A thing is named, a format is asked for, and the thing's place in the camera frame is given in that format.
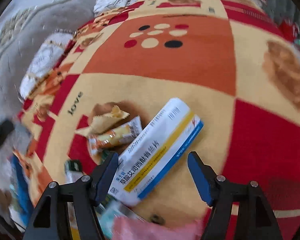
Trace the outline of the teal tissue pack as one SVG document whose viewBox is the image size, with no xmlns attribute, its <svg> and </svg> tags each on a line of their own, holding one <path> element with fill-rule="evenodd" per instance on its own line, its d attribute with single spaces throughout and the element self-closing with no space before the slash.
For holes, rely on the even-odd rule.
<svg viewBox="0 0 300 240">
<path fill-rule="evenodd" d="M 115 199 L 112 199 L 106 205 L 100 204 L 95 208 L 95 211 L 106 239 L 112 239 L 114 220 L 116 217 L 128 217 L 142 220 L 140 216 Z"/>
</svg>

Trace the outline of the green white small box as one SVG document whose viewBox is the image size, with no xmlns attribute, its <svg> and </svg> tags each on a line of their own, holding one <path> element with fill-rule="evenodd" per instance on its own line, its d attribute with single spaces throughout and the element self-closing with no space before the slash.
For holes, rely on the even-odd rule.
<svg viewBox="0 0 300 240">
<path fill-rule="evenodd" d="M 83 176 L 82 164 L 79 160 L 67 160 L 64 164 L 65 183 L 76 182 Z"/>
</svg>

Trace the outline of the pink plastic bag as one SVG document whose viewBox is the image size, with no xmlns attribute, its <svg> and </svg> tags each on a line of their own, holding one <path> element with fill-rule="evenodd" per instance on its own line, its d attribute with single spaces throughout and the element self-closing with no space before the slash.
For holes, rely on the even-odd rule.
<svg viewBox="0 0 300 240">
<path fill-rule="evenodd" d="M 201 239 L 203 221 L 195 220 L 181 227 L 167 228 L 139 219 L 117 217 L 111 239 Z"/>
</svg>

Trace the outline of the yellow snack wrapper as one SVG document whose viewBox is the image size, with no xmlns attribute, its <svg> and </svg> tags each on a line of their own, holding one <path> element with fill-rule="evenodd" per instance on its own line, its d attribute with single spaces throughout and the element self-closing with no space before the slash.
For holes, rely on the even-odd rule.
<svg viewBox="0 0 300 240">
<path fill-rule="evenodd" d="M 77 129 L 75 134 L 83 137 L 88 137 L 91 134 L 103 134 L 129 116 L 128 112 L 121 110 L 114 103 L 96 104 L 89 115 L 88 127 Z"/>
</svg>

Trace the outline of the orange white snack bar wrapper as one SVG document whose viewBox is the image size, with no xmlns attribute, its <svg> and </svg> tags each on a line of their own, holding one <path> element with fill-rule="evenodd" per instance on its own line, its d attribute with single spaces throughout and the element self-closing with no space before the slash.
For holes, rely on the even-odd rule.
<svg viewBox="0 0 300 240">
<path fill-rule="evenodd" d="M 107 131 L 101 135 L 88 136 L 88 150 L 91 155 L 97 155 L 107 148 L 114 148 L 131 143 L 142 132 L 140 116 L 129 122 Z"/>
</svg>

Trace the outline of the white blue yellow medicine box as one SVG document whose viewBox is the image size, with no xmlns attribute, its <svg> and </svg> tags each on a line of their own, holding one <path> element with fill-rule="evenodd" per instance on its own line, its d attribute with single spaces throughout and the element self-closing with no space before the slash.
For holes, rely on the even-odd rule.
<svg viewBox="0 0 300 240">
<path fill-rule="evenodd" d="M 136 206 L 176 164 L 203 126 L 185 102 L 171 98 L 120 154 L 109 195 Z"/>
</svg>

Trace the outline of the red orange patchwork blanket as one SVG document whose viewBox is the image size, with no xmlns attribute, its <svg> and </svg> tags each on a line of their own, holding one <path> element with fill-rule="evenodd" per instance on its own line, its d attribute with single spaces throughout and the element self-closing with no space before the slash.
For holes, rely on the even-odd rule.
<svg viewBox="0 0 300 240">
<path fill-rule="evenodd" d="M 257 181 L 284 239 L 300 226 L 300 51 L 252 0 L 137 0 L 80 28 L 27 97 L 23 160 L 36 204 L 64 163 L 97 164 L 76 130 L 114 105 L 147 125 L 171 98 L 204 122 L 191 145 L 230 181 Z"/>
</svg>

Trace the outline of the white embroidered pillow left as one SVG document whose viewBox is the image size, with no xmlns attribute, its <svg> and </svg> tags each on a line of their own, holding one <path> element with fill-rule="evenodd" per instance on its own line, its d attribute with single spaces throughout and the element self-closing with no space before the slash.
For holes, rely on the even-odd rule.
<svg viewBox="0 0 300 240">
<path fill-rule="evenodd" d="M 42 43 L 32 59 L 19 88 L 19 98 L 24 101 L 35 86 L 61 59 L 73 38 L 72 33 L 54 32 Z"/>
</svg>

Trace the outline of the grey tufted headboard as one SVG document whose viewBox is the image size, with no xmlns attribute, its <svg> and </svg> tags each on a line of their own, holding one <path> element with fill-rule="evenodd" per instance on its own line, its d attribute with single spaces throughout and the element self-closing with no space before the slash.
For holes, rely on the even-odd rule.
<svg viewBox="0 0 300 240">
<path fill-rule="evenodd" d="M 53 2 L 29 14 L 20 32 L 0 47 L 0 121 L 21 108 L 21 80 L 46 38 L 56 31 L 74 32 L 93 16 L 79 0 Z"/>
</svg>

